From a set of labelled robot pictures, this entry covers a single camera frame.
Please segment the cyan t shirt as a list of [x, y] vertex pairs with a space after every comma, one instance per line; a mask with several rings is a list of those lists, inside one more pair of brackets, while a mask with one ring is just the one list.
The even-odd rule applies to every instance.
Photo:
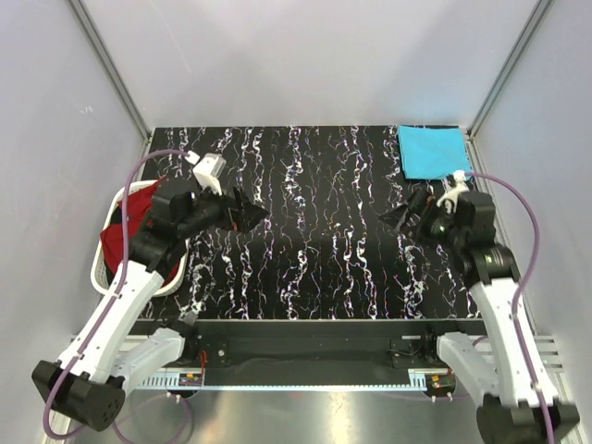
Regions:
[[459, 128], [399, 126], [398, 137], [407, 179], [438, 180], [457, 170], [472, 170]]

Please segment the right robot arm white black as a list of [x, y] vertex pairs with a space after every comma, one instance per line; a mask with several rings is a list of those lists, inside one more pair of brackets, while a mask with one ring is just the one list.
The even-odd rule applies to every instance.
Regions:
[[482, 316], [490, 361], [465, 333], [437, 336], [437, 358], [476, 406], [486, 443], [558, 443], [578, 426], [576, 406], [562, 401], [529, 328], [512, 251], [496, 242], [492, 197], [460, 185], [438, 198], [417, 190], [380, 221], [424, 245], [450, 249]]

